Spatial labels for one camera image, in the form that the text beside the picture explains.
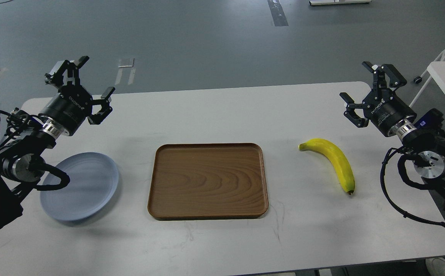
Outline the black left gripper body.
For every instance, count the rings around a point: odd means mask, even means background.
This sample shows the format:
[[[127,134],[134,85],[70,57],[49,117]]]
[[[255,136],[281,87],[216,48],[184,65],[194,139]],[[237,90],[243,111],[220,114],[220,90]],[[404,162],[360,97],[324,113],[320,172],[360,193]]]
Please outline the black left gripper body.
[[[38,116],[52,119],[64,128],[65,136],[73,136],[91,112],[92,95],[81,85],[65,85]]]

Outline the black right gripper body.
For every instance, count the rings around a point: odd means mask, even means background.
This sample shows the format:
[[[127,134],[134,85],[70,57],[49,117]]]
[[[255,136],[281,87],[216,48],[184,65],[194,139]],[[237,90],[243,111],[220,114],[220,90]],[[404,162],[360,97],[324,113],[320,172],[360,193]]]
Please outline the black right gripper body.
[[[381,89],[379,92],[371,90],[363,99],[366,108],[364,117],[384,135],[394,136],[390,129],[401,120],[413,122],[417,114],[391,89]]]

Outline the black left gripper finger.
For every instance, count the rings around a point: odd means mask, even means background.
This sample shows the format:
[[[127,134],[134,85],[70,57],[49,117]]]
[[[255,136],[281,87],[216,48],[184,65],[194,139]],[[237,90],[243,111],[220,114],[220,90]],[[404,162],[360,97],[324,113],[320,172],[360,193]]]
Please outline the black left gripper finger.
[[[91,125],[99,125],[101,124],[107,116],[110,115],[113,108],[110,106],[111,96],[115,91],[114,86],[109,86],[100,96],[100,99],[95,99],[91,101],[91,105],[99,105],[101,108],[95,114],[91,114],[88,116],[89,124]]]
[[[82,56],[76,61],[58,61],[49,73],[44,75],[44,82],[52,85],[58,92],[87,92],[82,86],[79,70],[89,61],[89,56]]]

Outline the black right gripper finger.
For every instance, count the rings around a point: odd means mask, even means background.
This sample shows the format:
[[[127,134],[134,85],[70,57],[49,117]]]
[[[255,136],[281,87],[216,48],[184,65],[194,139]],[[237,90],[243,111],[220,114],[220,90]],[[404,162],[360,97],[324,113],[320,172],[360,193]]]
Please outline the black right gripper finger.
[[[354,100],[348,95],[348,93],[341,92],[340,98],[345,102],[345,112],[343,113],[344,116],[349,119],[354,126],[358,128],[364,128],[367,127],[369,124],[369,119],[360,117],[356,110],[364,110],[368,109],[369,105],[366,103],[355,103]]]
[[[405,77],[392,64],[373,65],[363,61],[362,65],[373,74],[372,92],[376,94],[394,92],[407,84]]]

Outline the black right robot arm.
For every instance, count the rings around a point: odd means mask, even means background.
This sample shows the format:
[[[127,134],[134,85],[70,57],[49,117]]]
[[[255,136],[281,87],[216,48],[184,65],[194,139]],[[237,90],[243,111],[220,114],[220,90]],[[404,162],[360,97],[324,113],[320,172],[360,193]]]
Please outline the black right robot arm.
[[[345,92],[340,97],[345,102],[344,116],[354,126],[363,128],[372,123],[385,137],[397,136],[402,146],[387,151],[380,170],[380,185],[389,204],[404,218],[425,224],[445,227],[445,222],[435,222],[413,215],[400,208],[390,198],[384,177],[389,160],[397,153],[401,180],[418,190],[435,190],[445,199],[445,134],[441,130],[442,113],[430,110],[415,123],[417,114],[396,95],[396,90],[407,83],[405,77],[392,64],[362,65],[373,75],[372,89],[361,101],[355,103]]]

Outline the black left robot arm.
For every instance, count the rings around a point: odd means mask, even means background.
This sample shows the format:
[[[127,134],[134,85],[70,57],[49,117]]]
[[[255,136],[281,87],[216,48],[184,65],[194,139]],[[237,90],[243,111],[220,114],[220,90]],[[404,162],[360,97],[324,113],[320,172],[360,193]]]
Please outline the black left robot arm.
[[[23,215],[21,203],[32,190],[56,191],[70,183],[68,174],[47,164],[41,154],[54,148],[59,136],[76,133],[85,120],[99,125],[112,112],[113,86],[94,99],[81,84],[80,69],[87,61],[88,56],[58,61],[45,74],[45,84],[58,92],[37,115],[0,110],[7,117],[0,140],[0,229]]]

